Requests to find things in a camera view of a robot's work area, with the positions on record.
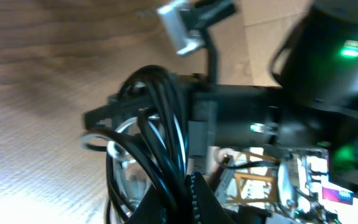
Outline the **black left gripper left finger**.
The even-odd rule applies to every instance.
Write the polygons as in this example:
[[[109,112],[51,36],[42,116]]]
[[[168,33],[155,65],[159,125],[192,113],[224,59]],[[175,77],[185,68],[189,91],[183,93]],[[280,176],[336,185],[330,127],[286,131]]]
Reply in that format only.
[[[169,224],[172,218],[168,216],[168,210],[163,207],[161,199],[154,187],[150,187],[128,219],[128,224]]]

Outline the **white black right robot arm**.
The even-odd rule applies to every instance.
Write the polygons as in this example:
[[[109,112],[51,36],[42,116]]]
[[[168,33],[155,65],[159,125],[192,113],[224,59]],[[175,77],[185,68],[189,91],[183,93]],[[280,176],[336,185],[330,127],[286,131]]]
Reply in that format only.
[[[358,1],[314,1],[280,47],[283,67],[269,70],[277,87],[217,85],[208,28],[235,11],[232,1],[172,1],[158,12],[174,38],[196,30],[209,50],[206,80],[186,78],[187,145],[324,148],[329,180],[358,193]]]

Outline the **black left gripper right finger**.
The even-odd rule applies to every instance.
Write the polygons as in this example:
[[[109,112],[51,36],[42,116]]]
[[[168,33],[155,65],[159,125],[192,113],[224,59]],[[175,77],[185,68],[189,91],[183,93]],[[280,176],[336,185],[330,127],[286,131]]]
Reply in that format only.
[[[190,199],[191,224],[235,224],[199,172],[187,176],[186,187]]]

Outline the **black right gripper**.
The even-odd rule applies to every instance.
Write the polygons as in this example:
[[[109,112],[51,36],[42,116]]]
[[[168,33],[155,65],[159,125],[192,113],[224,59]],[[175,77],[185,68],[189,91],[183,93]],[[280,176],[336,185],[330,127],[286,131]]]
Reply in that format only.
[[[176,82],[172,74],[133,74],[110,104],[83,120],[84,148],[114,156],[119,148],[134,155],[185,156],[190,140],[211,146],[260,147],[269,141],[257,124],[275,124],[272,103],[281,94],[272,86],[212,86],[193,77]],[[211,124],[212,137],[193,123]]]

